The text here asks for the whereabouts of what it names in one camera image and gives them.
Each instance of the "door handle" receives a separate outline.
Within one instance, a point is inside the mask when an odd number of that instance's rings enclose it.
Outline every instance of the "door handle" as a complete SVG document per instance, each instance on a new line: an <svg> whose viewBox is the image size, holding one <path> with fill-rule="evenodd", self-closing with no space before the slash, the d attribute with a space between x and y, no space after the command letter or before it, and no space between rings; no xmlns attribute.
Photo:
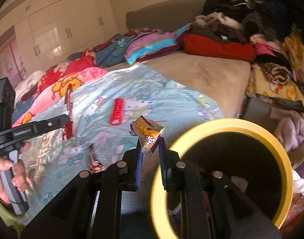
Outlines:
<svg viewBox="0 0 304 239"><path fill-rule="evenodd" d="M38 55L37 55L37 52L36 52L36 47L33 47L33 50L34 50L34 52L35 52L35 55L38 56Z"/></svg>
<svg viewBox="0 0 304 239"><path fill-rule="evenodd" d="M38 54L40 55L40 50L39 50L38 45L36 46L36 48L37 48L37 52L38 52Z"/></svg>

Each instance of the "yellow trash can rim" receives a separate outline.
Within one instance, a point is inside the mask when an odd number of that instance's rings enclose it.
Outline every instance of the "yellow trash can rim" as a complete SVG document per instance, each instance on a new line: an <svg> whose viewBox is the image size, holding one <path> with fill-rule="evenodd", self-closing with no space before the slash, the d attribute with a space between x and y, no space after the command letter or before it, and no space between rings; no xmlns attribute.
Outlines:
<svg viewBox="0 0 304 239"><path fill-rule="evenodd" d="M273 154L281 173L282 192L278 210L273 218L273 224L279 229L290 208L293 198L293 174L288 155L279 141L266 129L255 123L242 119L212 120L187 131L179 137L170 150L178 152L180 158L197 142L221 132L237 132L249 135L264 144ZM151 213L154 228L159 238L177 239L172 229L167 211L167 193L162 185L160 166L152 185Z"/></svg>

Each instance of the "human hand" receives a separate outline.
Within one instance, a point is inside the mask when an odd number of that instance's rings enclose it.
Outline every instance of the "human hand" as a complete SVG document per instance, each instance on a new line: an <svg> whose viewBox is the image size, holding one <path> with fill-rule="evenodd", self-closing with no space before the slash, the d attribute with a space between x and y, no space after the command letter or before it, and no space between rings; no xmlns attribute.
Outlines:
<svg viewBox="0 0 304 239"><path fill-rule="evenodd" d="M23 148L20 149L20 152L26 151L30 147L29 142L23 143ZM0 171L7 171L12 167L12 161L6 160L0 157ZM14 166L14 178L12 179L12 183L14 186L18 188L20 192L25 191L28 188L26 183L26 172L25 172L25 165L22 160L19 160L18 163ZM10 204L9 198L4 190L4 186L2 184L2 180L0 178L0 199Z"/></svg>

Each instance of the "blue blanket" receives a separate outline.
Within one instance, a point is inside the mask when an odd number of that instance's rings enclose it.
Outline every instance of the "blue blanket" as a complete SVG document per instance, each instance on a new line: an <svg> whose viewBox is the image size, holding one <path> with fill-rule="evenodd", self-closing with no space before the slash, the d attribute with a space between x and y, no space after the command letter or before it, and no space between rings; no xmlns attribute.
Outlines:
<svg viewBox="0 0 304 239"><path fill-rule="evenodd" d="M183 133L222 113L211 98L165 79L146 65L111 71L73 92L74 138L62 141L62 130L32 139L21 159L26 165L30 188L29 211L22 220L28 224L34 216L81 170L89 169L88 147L94 144L98 160L105 165L122 159L135 148L137 137L129 134L130 123L143 115L155 121L167 120L164 132L167 147ZM114 100L125 100L123 123L109 124ZM64 99L34 120L63 114ZM139 192L123 193L122 212L149 207L151 179L142 180Z"/></svg>

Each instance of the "gray upholstered headboard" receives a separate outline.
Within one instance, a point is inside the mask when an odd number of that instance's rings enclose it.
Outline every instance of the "gray upholstered headboard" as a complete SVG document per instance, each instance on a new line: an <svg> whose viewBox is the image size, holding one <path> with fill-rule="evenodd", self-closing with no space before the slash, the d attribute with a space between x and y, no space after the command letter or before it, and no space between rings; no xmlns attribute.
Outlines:
<svg viewBox="0 0 304 239"><path fill-rule="evenodd" d="M128 12L127 28L175 31L202 14L205 0L170 0Z"/></svg>

